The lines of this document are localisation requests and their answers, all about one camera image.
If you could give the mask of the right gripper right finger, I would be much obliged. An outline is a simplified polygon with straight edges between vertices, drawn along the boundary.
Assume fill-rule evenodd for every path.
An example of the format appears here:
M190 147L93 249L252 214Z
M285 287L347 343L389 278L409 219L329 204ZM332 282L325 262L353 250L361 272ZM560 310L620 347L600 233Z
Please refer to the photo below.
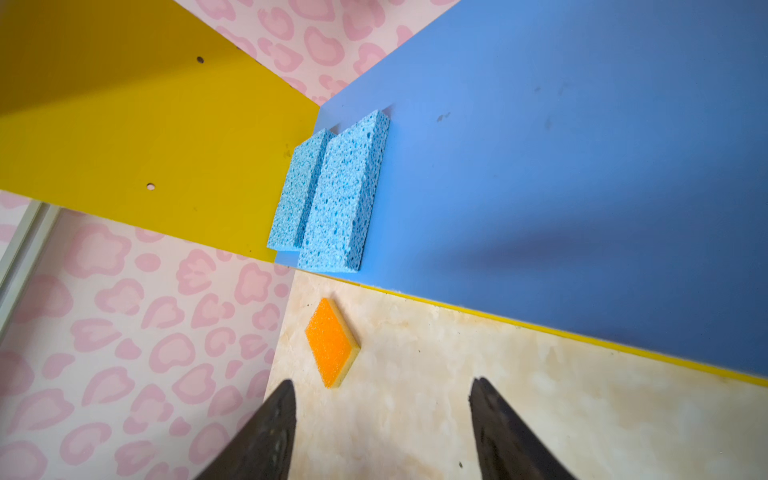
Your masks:
M473 380L469 404L482 478L574 480L486 378Z

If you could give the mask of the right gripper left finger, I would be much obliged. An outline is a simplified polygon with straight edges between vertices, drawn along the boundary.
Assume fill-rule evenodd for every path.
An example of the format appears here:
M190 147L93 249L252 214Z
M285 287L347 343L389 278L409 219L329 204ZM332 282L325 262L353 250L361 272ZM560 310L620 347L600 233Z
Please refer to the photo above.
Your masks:
M295 388L286 379L196 479L287 479L296 424Z

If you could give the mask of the orange sponge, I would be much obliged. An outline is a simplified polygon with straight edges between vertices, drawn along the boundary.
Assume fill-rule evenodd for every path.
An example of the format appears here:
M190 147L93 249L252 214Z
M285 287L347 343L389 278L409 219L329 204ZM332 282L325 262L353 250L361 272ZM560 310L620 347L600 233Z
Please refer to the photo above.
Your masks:
M319 302L305 334L324 386L338 388L359 354L360 345L333 299Z

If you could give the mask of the blue sponge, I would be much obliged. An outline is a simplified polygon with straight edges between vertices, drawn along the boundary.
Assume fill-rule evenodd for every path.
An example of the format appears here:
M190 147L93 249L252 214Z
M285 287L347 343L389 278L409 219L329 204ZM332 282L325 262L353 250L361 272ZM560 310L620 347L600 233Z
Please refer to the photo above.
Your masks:
M317 273L360 270L390 118L377 110L331 139L297 266Z
M323 129L294 149L268 237L270 249L301 249L326 148L334 137Z

